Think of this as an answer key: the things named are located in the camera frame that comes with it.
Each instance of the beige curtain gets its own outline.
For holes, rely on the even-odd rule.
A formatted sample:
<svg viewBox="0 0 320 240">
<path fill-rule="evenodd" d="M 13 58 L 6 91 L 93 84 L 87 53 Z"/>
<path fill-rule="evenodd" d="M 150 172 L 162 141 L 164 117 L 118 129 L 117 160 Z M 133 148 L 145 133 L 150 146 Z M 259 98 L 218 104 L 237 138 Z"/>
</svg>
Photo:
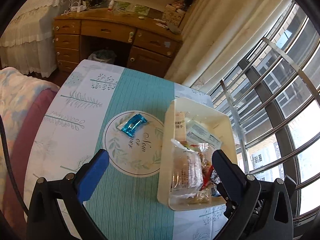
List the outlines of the beige curtain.
<svg viewBox="0 0 320 240">
<path fill-rule="evenodd" d="M 292 0 L 199 0 L 165 78 L 208 93 Z"/>
</svg>

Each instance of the white round object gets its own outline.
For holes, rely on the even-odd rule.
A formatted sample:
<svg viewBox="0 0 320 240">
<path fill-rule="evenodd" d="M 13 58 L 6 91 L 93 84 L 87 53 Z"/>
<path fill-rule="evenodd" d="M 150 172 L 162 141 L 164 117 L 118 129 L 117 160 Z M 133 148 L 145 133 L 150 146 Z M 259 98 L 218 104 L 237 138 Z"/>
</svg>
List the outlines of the white round object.
<svg viewBox="0 0 320 240">
<path fill-rule="evenodd" d="M 141 114 L 147 123 L 138 127 L 134 138 L 117 126 L 135 114 Z M 113 117 L 103 134 L 103 146 L 110 163 L 120 172 L 133 177 L 149 177 L 160 170 L 163 123 L 155 116 L 142 111 L 126 111 Z"/>
</svg>

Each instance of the blue wrapped snack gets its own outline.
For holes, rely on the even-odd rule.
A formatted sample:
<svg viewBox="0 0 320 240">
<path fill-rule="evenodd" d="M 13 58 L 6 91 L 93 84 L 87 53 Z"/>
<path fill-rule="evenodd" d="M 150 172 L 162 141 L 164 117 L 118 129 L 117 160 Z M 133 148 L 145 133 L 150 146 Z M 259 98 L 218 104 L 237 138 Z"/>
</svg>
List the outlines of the blue wrapped snack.
<svg viewBox="0 0 320 240">
<path fill-rule="evenodd" d="M 120 129 L 130 137 L 134 136 L 136 129 L 143 123 L 148 122 L 141 114 L 136 114 Z"/>
</svg>

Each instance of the black cable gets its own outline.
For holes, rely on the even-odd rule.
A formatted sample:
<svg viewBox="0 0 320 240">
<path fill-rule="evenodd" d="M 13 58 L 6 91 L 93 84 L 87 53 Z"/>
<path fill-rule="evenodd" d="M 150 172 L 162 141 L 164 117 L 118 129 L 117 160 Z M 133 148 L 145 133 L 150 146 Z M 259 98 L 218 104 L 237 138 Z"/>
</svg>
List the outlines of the black cable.
<svg viewBox="0 0 320 240">
<path fill-rule="evenodd" d="M 11 167 L 11 163 L 10 163 L 10 157 L 9 157 L 9 150 L 8 150 L 8 145 L 7 145 L 7 138 L 5 137 L 4 124 L 2 121 L 1 115 L 0 115 L 0 135 L 1 135 L 5 165 L 7 166 L 8 175 L 9 175 L 13 190 L 17 196 L 18 201 L 20 202 L 20 205 L 21 205 L 23 211 L 25 212 L 26 215 L 28 215 L 28 208 L 23 201 L 23 198 L 20 194 L 20 191 L 18 189 L 18 185 L 17 185 L 16 180 L 13 175 L 13 171 L 12 171 L 12 167 Z"/>
</svg>

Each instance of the window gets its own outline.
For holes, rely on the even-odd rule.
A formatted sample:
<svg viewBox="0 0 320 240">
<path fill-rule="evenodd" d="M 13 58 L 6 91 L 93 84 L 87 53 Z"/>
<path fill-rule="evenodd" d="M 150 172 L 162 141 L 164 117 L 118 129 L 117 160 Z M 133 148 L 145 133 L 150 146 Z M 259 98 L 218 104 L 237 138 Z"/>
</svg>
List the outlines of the window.
<svg viewBox="0 0 320 240">
<path fill-rule="evenodd" d="M 297 4 L 293 2 L 288 6 L 265 37 L 282 49 L 320 92 L 320 36 Z M 240 75 L 244 69 L 250 72 Z M 258 79 L 262 82 L 252 89 Z M 248 163 L 244 163 L 237 144 L 238 165 L 243 171 L 246 166 L 257 179 L 271 182 L 276 178 L 284 179 L 286 171 L 295 176 L 293 179 L 298 184 L 320 173 L 320 140 L 317 140 L 320 107 L 304 80 L 286 60 L 261 40 L 223 81 L 232 95 L 233 106 L 228 104 L 220 85 L 211 97 L 214 108 L 229 116 L 237 143 L 236 124 L 230 109 L 234 107 L 238 111 L 246 140 L 244 154 L 248 159 Z M 264 168 L 305 143 L 307 147 L 294 159 L 271 169 Z M 300 193 L 296 197 L 301 196 L 301 199 L 293 210 L 303 214 L 319 206 L 320 200 L 316 198 L 315 201 L 314 196 L 320 194 L 320 179 L 303 187 Z"/>
</svg>

